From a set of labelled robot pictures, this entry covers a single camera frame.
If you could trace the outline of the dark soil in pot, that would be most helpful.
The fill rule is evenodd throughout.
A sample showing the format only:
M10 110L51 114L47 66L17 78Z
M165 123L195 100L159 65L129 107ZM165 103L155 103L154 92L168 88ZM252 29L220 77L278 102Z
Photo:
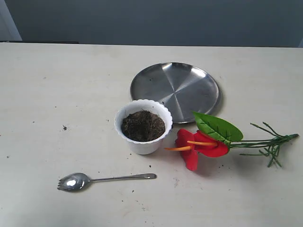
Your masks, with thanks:
M147 142L159 138L165 132L166 127L158 115L141 110L124 118L121 130L131 140Z

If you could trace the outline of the white plastic flower pot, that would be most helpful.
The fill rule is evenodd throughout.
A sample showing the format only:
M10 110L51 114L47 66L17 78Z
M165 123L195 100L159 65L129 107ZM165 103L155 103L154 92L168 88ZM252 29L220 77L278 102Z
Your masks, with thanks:
M151 141L141 142L132 140L124 135L124 133L122 132L123 119L126 118L128 115L141 110L149 111L157 115L164 121L165 131L161 136ZM160 147L163 139L168 135L169 131L171 130L172 124L172 116L168 108L166 108L159 102L148 99L133 100L132 102L126 104L122 109L120 109L116 113L114 120L114 126L116 128L117 133L127 141L131 151L139 155L148 155L156 151Z

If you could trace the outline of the steel spork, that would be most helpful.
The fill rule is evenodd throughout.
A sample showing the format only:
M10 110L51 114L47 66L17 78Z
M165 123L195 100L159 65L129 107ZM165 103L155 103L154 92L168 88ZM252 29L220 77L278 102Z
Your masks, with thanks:
M77 192L84 190L90 184L95 182L107 182L107 181L119 181L119 180L141 180L141 179L156 179L157 175L154 173L107 177L92 179L84 173L74 173L60 179L57 185L57 189L65 192Z

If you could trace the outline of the red artificial anthurium flower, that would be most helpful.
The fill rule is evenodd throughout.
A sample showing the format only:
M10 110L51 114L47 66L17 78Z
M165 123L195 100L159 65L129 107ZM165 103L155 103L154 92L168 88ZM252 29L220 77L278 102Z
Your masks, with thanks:
M177 132L174 148L165 148L169 151L179 152L183 158L186 168L196 171L198 166L198 155L218 158L227 155L231 149L257 148L258 153L240 153L241 156L270 157L268 167L278 161L281 146L288 143L299 135L281 135L277 133L269 124L263 122L266 128L251 123L252 126L269 133L273 138L265 140L244 140L242 132L230 122L212 115L192 112L198 130L191 133L186 129Z

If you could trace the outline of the round steel plate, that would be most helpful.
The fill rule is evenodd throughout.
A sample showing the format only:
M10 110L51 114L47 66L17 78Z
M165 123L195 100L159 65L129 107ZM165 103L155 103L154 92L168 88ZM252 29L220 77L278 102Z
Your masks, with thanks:
M212 114L221 100L220 88L209 73L180 62L158 63L140 71L131 82L130 96L164 105L174 124L194 122L193 112Z

